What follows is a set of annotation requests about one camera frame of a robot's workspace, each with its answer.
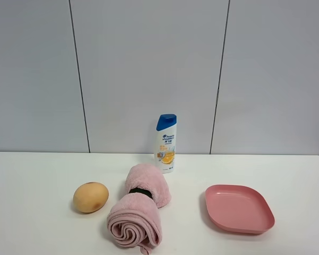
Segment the yellow orange mango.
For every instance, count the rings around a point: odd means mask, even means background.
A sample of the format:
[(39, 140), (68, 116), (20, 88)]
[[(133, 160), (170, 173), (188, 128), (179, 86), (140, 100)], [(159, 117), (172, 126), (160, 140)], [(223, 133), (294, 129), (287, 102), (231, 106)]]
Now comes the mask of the yellow orange mango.
[(100, 210), (109, 198), (107, 187), (98, 182), (88, 182), (79, 186), (72, 199), (76, 211), (84, 214)]

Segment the white blue shampoo bottle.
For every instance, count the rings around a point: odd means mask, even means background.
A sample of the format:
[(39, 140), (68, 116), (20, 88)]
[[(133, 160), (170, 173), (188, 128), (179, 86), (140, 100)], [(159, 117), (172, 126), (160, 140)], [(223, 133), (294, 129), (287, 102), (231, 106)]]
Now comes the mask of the white blue shampoo bottle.
[(156, 126), (154, 149), (155, 166), (162, 173), (170, 173), (174, 169), (176, 138), (177, 116), (175, 114), (162, 114)]

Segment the black band on towel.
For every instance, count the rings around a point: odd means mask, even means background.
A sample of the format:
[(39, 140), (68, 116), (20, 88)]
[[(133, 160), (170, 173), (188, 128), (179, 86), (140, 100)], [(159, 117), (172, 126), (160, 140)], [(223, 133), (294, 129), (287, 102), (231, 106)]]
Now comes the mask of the black band on towel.
[(147, 197), (149, 197), (150, 199), (153, 198), (152, 196), (152, 193), (148, 190), (145, 190), (145, 189), (141, 189), (141, 188), (133, 188), (131, 189), (128, 194), (131, 194), (131, 193), (140, 193), (140, 194), (144, 194), (146, 195)]

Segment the rolled pink towel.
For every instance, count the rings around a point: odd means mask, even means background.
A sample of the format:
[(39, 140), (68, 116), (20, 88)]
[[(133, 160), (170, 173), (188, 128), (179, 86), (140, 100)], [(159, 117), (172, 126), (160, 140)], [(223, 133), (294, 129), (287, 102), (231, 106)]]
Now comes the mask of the rolled pink towel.
[[(128, 192), (141, 188), (152, 193)], [(159, 209), (171, 201), (169, 186), (160, 169), (152, 164), (138, 164), (131, 168), (125, 181), (124, 195), (107, 217), (107, 229), (115, 242), (123, 248), (140, 247), (142, 254), (151, 254), (162, 241)]]

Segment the pink plastic plate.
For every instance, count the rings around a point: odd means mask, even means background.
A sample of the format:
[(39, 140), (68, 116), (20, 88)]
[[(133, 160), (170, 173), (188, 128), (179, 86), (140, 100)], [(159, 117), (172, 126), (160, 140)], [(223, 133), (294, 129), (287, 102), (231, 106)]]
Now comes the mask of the pink plastic plate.
[(260, 235), (275, 224), (264, 197), (247, 186), (212, 185), (205, 191), (205, 201), (210, 220), (227, 232)]

